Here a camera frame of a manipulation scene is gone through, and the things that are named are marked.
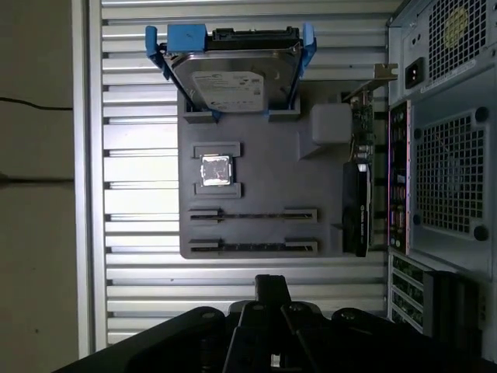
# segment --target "black cable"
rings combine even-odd
[[[13,186],[58,186],[72,185],[75,180],[66,177],[33,177],[33,176],[7,176],[0,173],[0,187]]]
[[[6,103],[19,103],[21,105],[27,105],[34,107],[38,110],[52,110],[52,111],[72,111],[72,107],[62,107],[62,106],[41,106],[36,105],[35,103],[31,103],[29,101],[25,101],[23,99],[11,99],[10,97],[0,97],[0,101],[4,101]]]

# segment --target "gray mounting plate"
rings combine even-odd
[[[311,159],[299,160],[298,134],[307,128],[316,103],[336,102],[340,92],[351,91],[348,82],[303,82],[299,119],[271,122],[261,114],[225,114],[218,124],[189,124],[179,103],[179,208],[181,254],[185,258],[257,258],[293,256],[341,256],[341,232],[333,227],[342,220],[342,165],[349,145],[333,146]],[[216,186],[215,193],[200,195],[200,158],[193,146],[217,143],[212,152],[233,157],[234,183]],[[233,154],[240,144],[241,154]],[[227,219],[219,222],[191,220],[191,210],[222,210],[225,214],[281,214],[286,209],[317,209],[318,222],[285,219]],[[196,242],[285,243],[317,241],[309,252],[203,252],[192,251]]]

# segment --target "sticker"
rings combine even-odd
[[[445,21],[443,32],[443,43],[446,49],[454,49],[466,33],[469,25],[469,11],[464,7],[459,7],[452,11]]]
[[[197,71],[192,79],[207,107],[222,113],[264,111],[264,78],[251,71]]]
[[[459,68],[455,68],[453,71],[451,71],[449,74],[445,75],[443,78],[440,80],[437,80],[436,82],[427,85],[426,87],[421,88],[421,93],[426,93],[431,89],[434,89],[438,87],[439,85],[442,85],[443,83],[446,83],[450,81],[451,79],[455,78],[458,75],[461,75],[465,73],[468,70],[471,70],[474,66],[476,66],[476,60],[469,61],[467,64],[463,64]]]

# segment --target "ventilation holes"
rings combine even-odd
[[[470,233],[483,218],[485,130],[471,116],[425,128],[416,147],[417,209],[424,225]]]
[[[429,77],[438,79],[480,54],[486,0],[439,0],[429,16]]]

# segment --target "white wall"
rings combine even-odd
[[[0,96],[71,106],[71,2],[0,4]],[[0,172],[73,176],[72,114],[0,103]],[[77,358],[74,191],[0,188],[0,371]]]

